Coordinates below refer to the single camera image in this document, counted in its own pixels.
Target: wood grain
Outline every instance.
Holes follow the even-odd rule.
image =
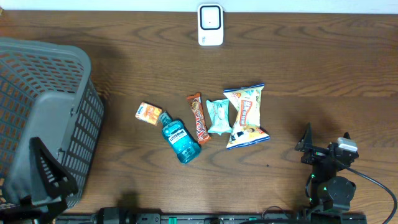
[[[311,121],[319,146],[349,131],[353,168],[398,193],[398,18],[391,15],[226,13],[224,44],[200,47],[195,13],[6,11],[0,35],[75,45],[91,58],[106,119],[81,202],[70,212],[123,205],[163,212],[261,212],[307,204],[311,167],[294,151]],[[142,101],[194,133],[185,100],[224,98],[224,88],[265,82],[261,123],[271,140],[226,150],[213,136],[179,164],[160,126],[138,121]],[[230,123],[236,118],[229,108]],[[210,118],[206,114],[208,126]],[[381,223],[392,200],[347,171],[352,212]]]

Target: yellow snack package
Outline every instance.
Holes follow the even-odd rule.
[[[157,125],[162,109],[142,102],[136,113],[136,118],[147,123]]]
[[[269,140],[270,137],[260,128],[261,90],[264,84],[224,90],[224,95],[238,111],[232,128],[227,149],[250,146]]]

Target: bottle label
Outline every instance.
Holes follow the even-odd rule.
[[[184,129],[181,131],[178,131],[177,133],[175,133],[169,137],[169,142],[171,142],[171,144],[174,144],[181,138],[185,137],[186,135],[187,135],[187,133],[185,132]]]

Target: mint candy wrapper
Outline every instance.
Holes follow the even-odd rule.
[[[229,99],[216,100],[213,102],[207,100],[206,105],[211,119],[211,127],[208,132],[219,135],[231,133],[232,128],[229,126],[228,122]]]

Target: listerine bottle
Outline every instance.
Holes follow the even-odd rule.
[[[159,116],[159,119],[163,124],[163,138],[173,148],[182,164],[189,163],[199,155],[201,151],[200,146],[185,129],[181,121],[172,121],[166,111]]]

